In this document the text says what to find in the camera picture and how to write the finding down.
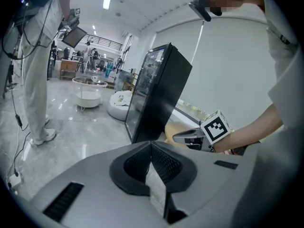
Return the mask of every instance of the black vent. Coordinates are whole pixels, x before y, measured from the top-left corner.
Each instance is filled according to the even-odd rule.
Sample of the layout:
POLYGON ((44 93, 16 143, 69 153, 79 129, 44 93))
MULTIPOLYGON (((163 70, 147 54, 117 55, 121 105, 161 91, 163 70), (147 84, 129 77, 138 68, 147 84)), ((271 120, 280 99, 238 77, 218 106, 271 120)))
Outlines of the black vent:
POLYGON ((84 186, 71 182, 43 212, 46 216, 59 222, 68 211, 84 186))
POLYGON ((130 177, 145 183, 150 163, 151 149, 148 147, 143 148, 127 159, 123 164, 123 168, 130 177))
POLYGON ((233 170, 235 170, 238 167, 238 164, 230 163, 230 162, 227 162, 227 161, 216 161, 216 162, 214 162, 214 164, 222 166, 222 167, 226 167, 226 168, 229 168, 229 169, 233 169, 233 170))
POLYGON ((153 166, 164 184, 173 180, 181 172, 182 163, 160 148, 152 146, 151 154, 153 166))

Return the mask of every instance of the glass display case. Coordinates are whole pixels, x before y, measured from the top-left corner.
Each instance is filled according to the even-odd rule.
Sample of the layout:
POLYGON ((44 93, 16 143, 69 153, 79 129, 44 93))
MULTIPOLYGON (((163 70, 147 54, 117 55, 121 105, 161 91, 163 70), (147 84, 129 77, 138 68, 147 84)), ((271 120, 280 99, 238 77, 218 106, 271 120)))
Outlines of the glass display case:
POLYGON ((171 43, 147 52, 125 121, 132 143, 158 139, 191 69, 171 43))
POLYGON ((135 128, 139 121, 143 106, 146 103, 147 95, 152 86, 156 72, 160 67, 163 52, 164 49, 148 53, 143 63, 141 75, 136 84, 126 119, 126 126, 130 135, 134 135, 135 133, 135 128))

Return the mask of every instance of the white chair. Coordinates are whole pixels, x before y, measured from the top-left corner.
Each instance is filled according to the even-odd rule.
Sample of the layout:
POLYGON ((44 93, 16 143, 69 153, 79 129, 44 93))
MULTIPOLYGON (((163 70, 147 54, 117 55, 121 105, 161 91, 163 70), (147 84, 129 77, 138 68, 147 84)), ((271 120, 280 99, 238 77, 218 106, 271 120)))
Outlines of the white chair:
POLYGON ((125 121, 131 97, 132 92, 129 90, 116 92, 110 98, 110 102, 107 108, 108 113, 118 120, 125 121))

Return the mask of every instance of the white sleeve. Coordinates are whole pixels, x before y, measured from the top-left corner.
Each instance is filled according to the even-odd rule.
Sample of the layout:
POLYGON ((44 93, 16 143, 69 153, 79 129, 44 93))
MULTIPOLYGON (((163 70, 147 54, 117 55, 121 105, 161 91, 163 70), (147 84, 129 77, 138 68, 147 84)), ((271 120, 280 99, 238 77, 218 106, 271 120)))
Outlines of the white sleeve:
POLYGON ((285 44, 281 39, 269 28, 267 29, 269 54, 275 61, 275 75, 278 80, 280 76, 286 71, 291 60, 293 59, 297 45, 285 44))
POLYGON ((304 123, 303 65, 302 48, 298 46, 288 68, 268 93, 285 127, 303 126, 304 123))

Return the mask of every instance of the white round table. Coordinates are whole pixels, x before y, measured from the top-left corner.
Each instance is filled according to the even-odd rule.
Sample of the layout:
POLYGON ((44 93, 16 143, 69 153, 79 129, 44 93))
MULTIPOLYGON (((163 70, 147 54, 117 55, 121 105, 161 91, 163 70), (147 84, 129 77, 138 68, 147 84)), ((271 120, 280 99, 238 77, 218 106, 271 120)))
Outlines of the white round table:
POLYGON ((83 108, 93 108, 104 102, 102 89, 108 86, 105 81, 99 78, 77 77, 73 78, 73 83, 79 85, 80 88, 80 91, 76 93, 77 105, 83 108))

